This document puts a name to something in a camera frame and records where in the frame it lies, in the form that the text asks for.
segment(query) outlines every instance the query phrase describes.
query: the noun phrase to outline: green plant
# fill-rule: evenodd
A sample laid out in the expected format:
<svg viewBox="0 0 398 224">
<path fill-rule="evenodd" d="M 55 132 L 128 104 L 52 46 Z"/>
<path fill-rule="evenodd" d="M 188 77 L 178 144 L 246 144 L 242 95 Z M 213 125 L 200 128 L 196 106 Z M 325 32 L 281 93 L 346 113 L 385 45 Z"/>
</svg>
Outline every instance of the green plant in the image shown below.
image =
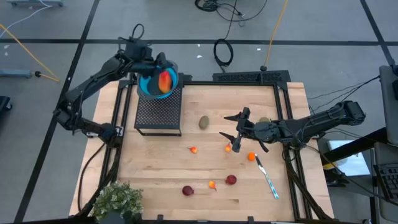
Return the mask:
<svg viewBox="0 0 398 224">
<path fill-rule="evenodd" d="M 142 213 L 142 190 L 132 189 L 129 183 L 115 182 L 105 187 L 93 205 L 93 216 L 101 221 L 110 212 L 120 213 L 121 218 Z"/>
</svg>

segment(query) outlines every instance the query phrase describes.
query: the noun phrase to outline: blue bowl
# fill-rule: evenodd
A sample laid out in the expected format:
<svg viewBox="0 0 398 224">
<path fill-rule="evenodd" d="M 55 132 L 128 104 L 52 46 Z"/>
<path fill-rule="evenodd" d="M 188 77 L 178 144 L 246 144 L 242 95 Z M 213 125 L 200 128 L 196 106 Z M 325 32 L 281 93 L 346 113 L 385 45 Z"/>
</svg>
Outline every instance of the blue bowl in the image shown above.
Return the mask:
<svg viewBox="0 0 398 224">
<path fill-rule="evenodd" d="M 162 93 L 159 90 L 158 86 L 159 75 L 161 72 L 163 72 L 163 70 L 161 70 L 161 68 L 159 67 L 159 71 L 157 71 L 156 72 L 157 74 L 153 77 L 144 78 L 141 75 L 138 76 L 138 88 L 137 88 L 138 95 L 140 97 L 143 97 L 143 99 L 145 100 L 163 99 L 170 96 L 178 84 L 177 65 L 173 63 L 172 68 L 166 68 L 165 70 L 170 73 L 170 76 L 173 81 L 173 86 L 168 93 Z"/>
</svg>

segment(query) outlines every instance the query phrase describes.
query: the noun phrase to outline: wooden tabletop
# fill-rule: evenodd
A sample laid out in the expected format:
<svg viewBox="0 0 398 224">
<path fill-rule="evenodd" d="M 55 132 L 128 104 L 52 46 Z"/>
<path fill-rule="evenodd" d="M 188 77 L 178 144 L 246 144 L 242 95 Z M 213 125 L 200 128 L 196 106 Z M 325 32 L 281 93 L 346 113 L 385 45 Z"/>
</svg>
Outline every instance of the wooden tabletop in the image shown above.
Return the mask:
<svg viewBox="0 0 398 224">
<path fill-rule="evenodd" d="M 94 121 L 110 122 L 118 82 L 105 86 L 98 98 Z M 303 83 L 288 83 L 294 118 L 309 115 Z M 280 91 L 284 118 L 287 117 Z M 182 137 L 141 136 L 134 129 L 138 96 L 133 88 L 129 116 L 124 135 L 118 181 L 129 182 L 133 188 L 143 189 L 143 219 L 156 219 L 163 214 L 166 220 L 228 220 L 243 221 L 253 216 L 255 221 L 294 221 L 290 190 L 287 183 L 282 145 L 268 144 L 268 153 L 258 142 L 243 139 L 240 153 L 225 152 L 228 140 L 219 131 L 235 135 L 236 123 L 223 119 L 251 110 L 250 120 L 258 122 L 263 116 L 277 119 L 274 92 L 269 86 L 185 86 L 183 89 Z M 206 130 L 198 127 L 199 119 L 207 115 Z M 100 147 L 99 139 L 89 139 L 82 162 Z M 188 147 L 196 146 L 197 154 Z M 248 161 L 249 152 L 258 154 L 279 194 L 276 200 L 256 162 Z M 310 149 L 302 149 L 302 164 L 307 189 L 329 216 L 333 216 L 320 156 Z M 82 205 L 98 186 L 104 150 L 89 164 L 83 179 Z M 235 175 L 235 185 L 226 185 L 228 175 Z M 216 182 L 217 191 L 208 187 Z M 182 187 L 190 185 L 195 193 L 182 194 Z M 70 214 L 77 212 L 77 189 Z M 297 189 L 300 213 L 304 217 L 302 197 Z"/>
</svg>

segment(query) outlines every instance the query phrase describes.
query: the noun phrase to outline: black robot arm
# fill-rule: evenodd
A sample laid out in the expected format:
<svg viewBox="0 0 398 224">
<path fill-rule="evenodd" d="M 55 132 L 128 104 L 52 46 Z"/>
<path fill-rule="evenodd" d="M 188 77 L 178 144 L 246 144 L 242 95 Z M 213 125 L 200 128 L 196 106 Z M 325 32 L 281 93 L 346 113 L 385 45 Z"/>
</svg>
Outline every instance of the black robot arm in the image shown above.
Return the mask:
<svg viewBox="0 0 398 224">
<path fill-rule="evenodd" d="M 301 147 L 311 137 L 322 135 L 331 128 L 341 124 L 359 125 L 365 119 L 365 114 L 361 107 L 357 102 L 352 101 L 337 103 L 326 111 L 302 119 L 286 119 L 254 124 L 249 121 L 249 116 L 250 109 L 245 107 L 239 114 L 224 118 L 238 122 L 236 126 L 238 136 L 236 138 L 229 134 L 220 133 L 232 142 L 232 150 L 234 152 L 239 152 L 242 138 L 258 141 L 266 152 L 268 152 L 268 149 L 263 144 L 264 142 L 282 142 L 291 147 Z"/>
<path fill-rule="evenodd" d="M 123 130 L 110 123 L 98 124 L 82 118 L 81 106 L 87 98 L 106 84 L 126 77 L 128 73 L 131 73 L 130 76 L 134 78 L 136 78 L 135 73 L 148 77 L 153 76 L 157 69 L 172 67 L 163 52 L 154 60 L 151 56 L 152 49 L 148 46 L 143 40 L 131 37 L 127 40 L 126 50 L 119 50 L 115 56 L 104 63 L 98 73 L 66 92 L 53 112 L 58 123 L 69 131 L 79 129 L 87 136 L 98 135 L 109 147 L 117 147 Z"/>
</svg>

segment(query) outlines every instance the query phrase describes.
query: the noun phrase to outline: cable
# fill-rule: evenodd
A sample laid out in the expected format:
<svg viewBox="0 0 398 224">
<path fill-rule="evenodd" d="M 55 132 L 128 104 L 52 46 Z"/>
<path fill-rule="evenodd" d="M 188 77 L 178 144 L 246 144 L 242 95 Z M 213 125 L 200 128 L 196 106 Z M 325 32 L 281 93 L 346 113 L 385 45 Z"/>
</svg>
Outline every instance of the cable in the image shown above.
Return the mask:
<svg viewBox="0 0 398 224">
<path fill-rule="evenodd" d="M 252 16 L 252 17 L 250 17 L 250 18 L 247 18 L 247 19 L 243 19 L 243 17 L 242 17 L 242 19 L 240 19 L 240 20 L 227 19 L 227 18 L 223 17 L 223 16 L 220 14 L 220 12 L 218 12 L 218 7 L 217 7 L 217 10 L 216 10 L 216 11 L 217 11 L 218 15 L 220 15 L 220 17 L 223 18 L 223 19 L 225 19 L 226 21 L 230 21 L 230 22 L 231 22 L 231 21 L 232 21 L 232 22 L 244 22 L 244 21 L 249 21 L 249 20 L 255 18 L 256 16 L 258 16 L 258 15 L 262 12 L 262 10 L 265 8 L 267 2 L 268 2 L 268 0 L 266 0 L 266 1 L 264 2 L 264 5 L 262 5 L 260 11 L 257 12 L 257 14 L 255 14 L 254 16 Z M 239 12 L 235 7 L 233 7 L 233 8 L 234 8 L 234 10 L 236 10 L 236 11 L 238 12 L 237 16 L 242 16 L 242 15 L 243 15 L 243 14 L 242 14 L 241 12 Z"/>
<path fill-rule="evenodd" d="M 236 9 L 236 3 L 238 2 L 238 0 L 235 0 L 235 3 L 234 3 L 234 11 L 235 11 L 235 9 Z M 229 31 L 231 30 L 231 25 L 232 25 L 232 20 L 233 20 L 233 18 L 234 18 L 234 13 L 232 13 L 232 16 L 231 16 L 231 21 L 229 22 L 229 27 L 228 27 L 228 32 L 226 33 L 226 36 L 225 36 L 225 38 L 224 38 L 224 40 L 228 37 L 228 35 L 229 35 Z"/>
<path fill-rule="evenodd" d="M 195 0 L 195 6 L 205 12 L 214 12 L 217 10 L 217 5 L 214 4 L 216 2 L 216 0 L 208 0 L 205 1 L 205 3 L 203 4 L 203 7 L 199 6 L 199 1 L 200 0 Z"/>
<path fill-rule="evenodd" d="M 349 96 L 351 96 L 351 94 L 355 93 L 355 91 L 358 90 L 359 88 L 361 88 L 362 86 L 364 86 L 364 85 L 368 84 L 369 82 L 371 82 L 371 81 L 373 81 L 373 80 L 376 80 L 376 79 L 378 79 L 378 78 L 380 78 L 380 75 L 379 75 L 378 77 L 374 77 L 374 78 L 372 78 L 371 80 L 369 80 L 369 81 L 363 83 L 362 85 L 356 87 L 356 89 L 355 89 L 354 91 L 352 91 L 349 95 L 347 95 L 346 97 L 344 97 L 344 99 L 342 99 L 342 101 L 344 101 L 345 99 L 347 99 Z"/>
<path fill-rule="evenodd" d="M 223 3 L 223 4 L 220 4 L 219 6 L 218 6 L 218 8 L 217 8 L 217 14 L 219 15 L 219 16 L 221 16 L 222 18 L 224 18 L 219 12 L 218 12 L 218 9 L 226 9 L 226 10 L 228 10 L 229 12 L 232 12 L 233 14 L 235 14 L 235 15 L 237 15 L 239 18 L 240 18 L 240 20 L 238 20 L 238 25 L 240 26 L 240 27 L 244 27 L 244 25 L 246 24 L 246 21 L 244 20 L 244 18 L 243 18 L 243 15 L 244 14 L 242 14 L 241 12 L 239 12 L 237 9 L 235 9 L 236 10 L 236 12 L 237 13 L 235 13 L 233 10 L 230 10 L 230 9 L 228 9 L 227 7 L 223 7 L 222 5 L 227 5 L 227 6 L 231 6 L 231 7 L 233 7 L 232 5 L 230 5 L 230 4 L 226 4 L 226 3 Z"/>
<path fill-rule="evenodd" d="M 362 86 L 364 86 L 364 85 L 368 84 L 369 82 L 371 82 L 371 81 L 373 81 L 373 80 L 376 80 L 376 79 L 378 79 L 378 78 L 380 78 L 380 76 L 374 77 L 374 78 L 372 78 L 372 79 L 370 79 L 370 80 L 368 80 L 368 81 L 362 83 L 360 86 L 355 87 L 355 88 L 353 88 L 352 90 L 349 90 L 349 91 L 347 91 L 346 93 L 343 93 L 343 94 L 341 94 L 341 95 L 339 95 L 339 96 L 333 98 L 331 101 L 329 101 L 329 102 L 327 102 L 327 103 L 325 103 L 325 104 L 322 104 L 322 105 L 318 106 L 314 111 L 318 110 L 319 108 L 321 108 L 321 107 L 323 107 L 323 106 L 329 105 L 331 102 L 333 102 L 333 101 L 337 100 L 338 98 L 340 98 L 340 97 L 342 97 L 342 96 L 348 94 L 348 96 L 344 97 L 344 99 L 341 100 L 340 102 L 344 101 L 345 99 L 347 99 L 347 97 L 349 97 L 351 94 L 353 94 L 356 90 L 358 90 L 358 89 L 361 88 Z"/>
<path fill-rule="evenodd" d="M 54 80 L 54 81 L 56 81 L 56 82 L 59 82 L 59 80 L 57 80 L 57 79 L 55 79 L 55 78 L 53 78 L 53 77 L 50 77 L 50 76 L 48 76 L 48 75 L 44 75 L 44 74 L 41 73 L 41 72 L 40 72 L 40 77 L 48 78 L 48 79 Z"/>
<path fill-rule="evenodd" d="M 137 38 L 134 38 L 134 33 L 136 32 L 136 29 L 137 29 L 137 27 L 139 27 L 139 26 L 142 27 L 141 35 L 140 35 L 139 37 L 137 37 Z M 141 39 L 141 37 L 144 35 L 144 32 L 145 32 L 144 25 L 142 25 L 142 24 L 137 24 L 137 25 L 134 27 L 134 29 L 132 30 L 131 38 L 133 38 L 133 39 Z"/>
<path fill-rule="evenodd" d="M 12 33 L 10 33 L 2 24 L 0 24 L 0 28 L 4 29 L 39 65 L 41 65 L 44 69 L 46 69 L 51 75 L 53 75 L 57 80 L 56 82 L 60 82 L 59 78 L 45 66 L 39 59 L 37 59 L 29 50 L 26 48 Z"/>
<path fill-rule="evenodd" d="M 313 150 L 315 150 L 317 153 L 319 153 L 319 155 L 321 155 L 322 158 L 324 158 L 324 160 L 326 160 L 329 164 L 331 164 L 334 168 L 336 168 L 337 171 L 340 172 L 340 173 L 342 174 L 342 176 L 345 177 L 346 180 L 352 182 L 353 184 L 357 185 L 358 187 L 360 187 L 361 189 L 363 189 L 363 190 L 366 191 L 367 193 L 373 195 L 373 197 L 378 197 L 379 199 L 384 200 L 384 201 L 387 202 L 387 203 L 390 203 L 390 204 L 393 204 L 393 205 L 395 205 L 395 206 L 398 206 L 398 203 L 392 202 L 392 201 L 386 199 L 385 197 L 383 197 L 383 196 L 381 196 L 381 195 L 375 194 L 374 192 L 371 192 L 370 190 L 366 189 L 365 187 L 363 187 L 362 185 L 360 185 L 360 184 L 357 183 L 356 181 L 347 178 L 346 174 L 345 174 L 344 172 L 342 172 L 339 168 L 337 168 L 337 166 L 335 166 L 334 163 L 330 162 L 330 161 L 328 160 L 328 158 L 326 158 L 326 156 L 325 156 L 321 151 L 319 151 L 318 149 L 315 149 L 314 147 L 309 146 L 309 145 L 307 145 L 307 147 L 310 147 L 310 148 L 312 148 Z"/>
<path fill-rule="evenodd" d="M 312 114 L 315 114 L 315 112 L 312 109 L 312 106 L 308 104 L 308 107 L 310 108 L 310 114 L 311 114 L 311 112 L 312 112 Z"/>
<path fill-rule="evenodd" d="M 341 90 L 332 91 L 332 92 L 330 92 L 330 93 L 325 93 L 325 94 L 322 94 L 322 95 L 319 95 L 319 96 L 316 96 L 316 97 L 307 98 L 307 99 L 308 99 L 308 100 L 314 100 L 314 99 L 317 99 L 317 98 L 319 98 L 319 97 L 328 96 L 328 95 L 333 94 L 333 93 L 338 93 L 338 92 L 340 92 L 340 91 L 344 91 L 344 90 L 346 90 L 346 89 L 348 89 L 348 88 L 351 88 L 351 87 L 357 87 L 358 85 L 363 84 L 363 83 L 365 83 L 365 82 L 357 83 L 357 84 L 352 85 L 352 86 L 347 86 L 346 88 L 341 89 Z"/>
<path fill-rule="evenodd" d="M 367 138 L 367 137 L 364 137 L 364 136 L 360 136 L 360 135 L 358 135 L 358 134 L 355 134 L 355 133 L 346 131 L 346 130 L 344 130 L 344 129 L 340 129 L 340 128 L 333 128 L 333 129 L 337 129 L 337 131 L 328 131 L 328 132 L 326 132 L 326 133 L 327 133 L 327 134 L 329 134 L 329 133 L 341 133 L 341 134 L 345 134 L 345 135 L 351 136 L 351 137 L 353 137 L 353 138 L 364 138 L 364 139 L 367 139 L 367 140 L 370 140 L 370 141 L 378 142 L 378 141 L 376 141 L 376 140 L 374 140 L 374 139 Z M 391 143 L 387 143 L 387 144 L 390 145 L 390 146 L 398 147 L 398 146 L 396 146 L 396 145 L 394 145 L 394 144 L 391 144 Z"/>
<path fill-rule="evenodd" d="M 271 52 L 272 41 L 274 41 L 274 36 L 275 36 L 276 30 L 278 29 L 280 20 L 282 19 L 282 16 L 284 15 L 285 8 L 286 8 L 286 5 L 287 5 L 287 2 L 288 2 L 288 1 L 289 1 L 289 0 L 285 0 L 284 6 L 283 6 L 283 8 L 282 8 L 282 10 L 281 10 L 281 12 L 280 12 L 280 14 L 279 14 L 278 21 L 276 22 L 274 31 L 272 31 L 271 40 L 270 40 L 269 45 L 268 45 L 268 52 L 267 52 L 266 61 L 264 62 L 264 67 L 265 67 L 265 68 L 267 67 L 267 62 L 268 62 L 269 54 L 270 54 L 270 52 Z"/>
<path fill-rule="evenodd" d="M 300 139 L 297 137 L 297 135 L 294 134 L 289 128 L 285 128 L 285 127 L 280 126 L 280 125 L 277 125 L 277 127 L 278 127 L 278 128 L 282 128 L 282 129 L 284 129 L 284 130 L 287 130 L 287 131 L 298 141 L 298 143 L 300 144 L 300 146 L 299 146 L 299 147 L 296 147 L 296 149 L 292 149 L 292 150 L 293 150 L 293 151 L 300 151 L 301 148 L 302 148 L 302 146 L 303 146 L 303 142 L 300 141 Z M 284 149 L 282 150 L 282 159 L 283 159 L 284 161 L 286 161 L 285 151 L 286 151 L 286 147 L 284 147 Z M 292 161 L 295 160 L 296 158 L 297 158 L 297 155 L 295 155 L 289 162 L 292 162 Z"/>
<path fill-rule="evenodd" d="M 76 131 L 76 124 L 77 124 L 77 121 L 79 120 L 79 118 L 81 117 L 81 107 L 83 106 L 83 97 L 84 97 L 85 91 L 86 91 L 86 89 L 89 87 L 89 85 L 90 85 L 91 83 L 93 83 L 93 82 L 90 82 L 90 83 L 81 91 L 80 102 L 79 102 L 79 109 L 78 109 L 78 111 L 77 111 L 77 115 L 76 115 L 76 118 L 75 118 L 75 122 L 73 123 L 73 127 L 72 127 L 72 136 L 75 135 L 75 133 L 76 133 L 76 132 L 75 132 L 75 131 Z"/>
<path fill-rule="evenodd" d="M 108 171 L 108 174 L 106 174 L 106 177 L 104 178 L 104 181 L 99 184 L 97 187 L 95 193 L 91 196 L 89 201 L 85 204 L 85 206 L 81 209 L 80 212 L 78 212 L 75 217 L 87 217 L 90 213 L 90 210 L 93 208 L 93 204 L 95 203 L 95 200 L 97 197 L 100 195 L 101 190 L 108 185 L 111 182 L 111 179 L 117 175 L 117 166 L 120 162 L 120 154 L 115 154 L 112 166 L 110 170 Z"/>
<path fill-rule="evenodd" d="M 311 119 L 309 119 L 303 126 L 303 128 L 301 129 L 301 141 L 304 141 L 304 131 L 305 128 L 307 127 L 307 125 L 311 122 Z"/>
<path fill-rule="evenodd" d="M 234 7 L 234 11 L 235 11 L 235 7 L 236 7 L 236 3 L 237 3 L 237 2 L 238 2 L 238 0 L 235 0 L 235 4 L 234 4 L 234 6 L 233 6 L 233 7 Z M 214 55 L 214 58 L 215 58 L 215 60 L 216 60 L 216 62 L 217 62 L 217 64 L 218 64 L 218 66 L 220 66 L 220 69 L 223 71 L 223 73 L 225 73 L 225 70 L 224 70 L 223 67 L 227 67 L 228 65 L 230 65 L 231 62 L 232 62 L 232 60 L 234 59 L 234 49 L 232 48 L 231 44 L 230 44 L 228 41 L 226 41 L 226 38 L 227 38 L 228 35 L 229 35 L 229 31 L 231 30 L 232 19 L 233 19 L 234 15 L 235 15 L 235 14 L 232 13 L 231 21 L 229 22 L 228 32 L 226 33 L 225 38 L 224 38 L 224 39 L 218 39 L 218 40 L 214 43 L 214 47 L 213 47 L 213 55 Z M 221 60 L 218 58 L 218 56 L 217 56 L 217 45 L 218 45 L 220 42 L 226 44 L 226 46 L 228 47 L 229 52 L 230 52 L 230 54 L 231 54 L 231 56 L 230 56 L 230 58 L 229 58 L 229 60 L 228 60 L 227 62 L 221 61 Z"/>
<path fill-rule="evenodd" d="M 16 22 L 13 22 L 13 23 L 12 23 L 11 25 L 9 25 L 6 29 L 4 29 L 4 31 L 0 34 L 0 38 L 1 38 L 1 37 L 4 35 L 4 33 L 6 33 L 6 31 L 9 30 L 13 25 L 15 25 L 15 24 L 17 24 L 17 23 L 19 23 L 19 22 L 22 22 L 22 21 L 24 21 L 24 20 L 26 20 L 26 19 L 29 19 L 30 17 L 34 16 L 36 13 L 40 12 L 41 10 L 48 9 L 48 8 L 52 7 L 52 6 L 49 6 L 49 5 L 47 5 L 47 4 L 44 4 L 44 2 L 43 2 L 42 0 L 39 0 L 39 1 L 40 1 L 45 7 L 43 7 L 43 8 L 41 8 L 41 9 L 39 9 L 39 10 L 33 12 L 33 13 L 32 13 L 30 16 L 28 16 L 28 17 L 25 17 L 25 18 L 20 19 L 20 20 L 18 20 L 18 21 L 16 21 Z"/>
<path fill-rule="evenodd" d="M 85 171 L 87 169 L 88 164 L 91 162 L 91 160 L 94 159 L 94 157 L 101 151 L 102 148 L 104 148 L 105 143 L 103 143 L 101 145 L 101 147 L 99 147 L 99 149 L 94 152 L 94 154 L 87 160 L 85 166 L 83 167 L 83 170 L 81 170 L 81 174 L 80 174 L 80 180 L 79 180 L 79 189 L 77 191 L 77 208 L 79 209 L 79 212 L 81 211 L 81 207 L 80 207 L 80 194 L 81 194 L 81 186 L 82 186 L 82 182 L 83 182 L 83 175 L 85 174 Z"/>
</svg>

